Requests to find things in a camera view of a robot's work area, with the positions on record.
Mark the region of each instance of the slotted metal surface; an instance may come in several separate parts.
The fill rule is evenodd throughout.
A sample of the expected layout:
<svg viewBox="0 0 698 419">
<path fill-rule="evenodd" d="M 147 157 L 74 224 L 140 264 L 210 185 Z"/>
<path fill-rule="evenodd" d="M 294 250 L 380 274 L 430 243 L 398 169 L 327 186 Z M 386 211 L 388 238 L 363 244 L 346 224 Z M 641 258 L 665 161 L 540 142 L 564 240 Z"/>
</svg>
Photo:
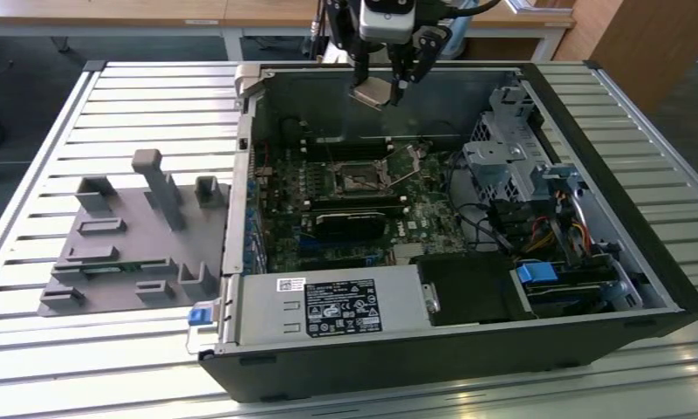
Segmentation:
<svg viewBox="0 0 698 419">
<path fill-rule="evenodd" d="M 577 64 L 540 68 L 698 287 L 696 175 L 599 72 Z M 156 147 L 178 184 L 203 174 L 230 182 L 234 73 L 235 64 L 212 62 L 111 63 L 102 73 L 84 73 L 0 224 L 0 417 L 698 414 L 698 322 L 663 339 L 636 342 L 589 367 L 240 405 L 188 354 L 187 308 L 36 317 L 79 209 L 71 194 L 83 175 L 112 174 L 118 188 L 143 185 L 130 167 L 132 154 Z M 547 134 L 569 161 L 559 135 Z M 203 336 L 202 343 L 214 338 Z"/>
</svg>

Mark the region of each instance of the white label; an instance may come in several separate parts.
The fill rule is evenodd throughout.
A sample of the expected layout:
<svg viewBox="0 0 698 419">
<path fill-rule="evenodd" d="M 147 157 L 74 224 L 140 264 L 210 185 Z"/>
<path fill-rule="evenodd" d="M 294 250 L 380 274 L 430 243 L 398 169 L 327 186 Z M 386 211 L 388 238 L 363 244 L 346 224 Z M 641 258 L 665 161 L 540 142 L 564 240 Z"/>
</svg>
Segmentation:
<svg viewBox="0 0 698 419">
<path fill-rule="evenodd" d="M 304 278 L 280 278 L 278 279 L 278 291 L 303 291 L 306 289 Z"/>
<path fill-rule="evenodd" d="M 186 20 L 187 24 L 220 24 L 219 20 Z"/>
</svg>

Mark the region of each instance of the table leg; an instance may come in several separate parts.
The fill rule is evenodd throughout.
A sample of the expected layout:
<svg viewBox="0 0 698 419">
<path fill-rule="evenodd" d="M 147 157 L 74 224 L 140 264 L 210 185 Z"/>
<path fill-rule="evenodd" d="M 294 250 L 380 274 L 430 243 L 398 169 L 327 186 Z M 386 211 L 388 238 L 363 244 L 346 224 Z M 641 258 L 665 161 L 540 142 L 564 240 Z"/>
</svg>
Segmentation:
<svg viewBox="0 0 698 419">
<path fill-rule="evenodd" d="M 230 61 L 244 61 L 244 47 L 242 46 L 243 37 L 244 30 L 242 28 L 223 29 L 223 38 L 226 40 L 226 50 Z"/>
<path fill-rule="evenodd" d="M 536 52 L 533 53 L 533 61 L 551 61 L 555 58 L 556 49 L 561 44 L 561 39 L 567 33 L 567 29 L 553 29 L 544 33 L 544 37 L 537 43 Z"/>
<path fill-rule="evenodd" d="M 58 47 L 58 51 L 66 53 L 70 51 L 70 37 L 51 37 L 51 42 Z"/>
</svg>

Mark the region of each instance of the floor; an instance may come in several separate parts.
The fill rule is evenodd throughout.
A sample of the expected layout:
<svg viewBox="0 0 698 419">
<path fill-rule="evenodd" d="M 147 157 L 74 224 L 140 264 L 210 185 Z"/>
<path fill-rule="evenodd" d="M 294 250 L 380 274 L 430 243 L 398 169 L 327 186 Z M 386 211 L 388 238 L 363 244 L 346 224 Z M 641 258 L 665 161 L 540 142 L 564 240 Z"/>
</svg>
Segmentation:
<svg viewBox="0 0 698 419">
<path fill-rule="evenodd" d="M 0 38 L 0 215 L 88 60 L 227 59 L 220 38 L 72 38 L 70 46 L 60 54 L 47 38 Z M 299 48 L 299 39 L 244 41 L 255 60 L 303 59 Z M 651 119 L 698 171 L 698 65 Z"/>
</svg>

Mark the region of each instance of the blue latch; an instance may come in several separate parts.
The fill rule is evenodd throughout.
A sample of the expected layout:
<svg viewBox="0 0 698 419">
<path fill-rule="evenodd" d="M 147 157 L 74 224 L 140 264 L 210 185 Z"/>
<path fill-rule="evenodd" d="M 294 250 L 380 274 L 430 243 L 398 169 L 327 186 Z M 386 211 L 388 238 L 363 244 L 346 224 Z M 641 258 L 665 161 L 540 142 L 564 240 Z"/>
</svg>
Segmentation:
<svg viewBox="0 0 698 419">
<path fill-rule="evenodd" d="M 517 268 L 517 275 L 523 284 L 531 282 L 552 282 L 559 280 L 555 267 L 549 262 L 523 264 L 523 266 Z"/>
<path fill-rule="evenodd" d="M 192 308 L 188 312 L 188 325 L 206 326 L 212 324 L 212 307 Z"/>
</svg>

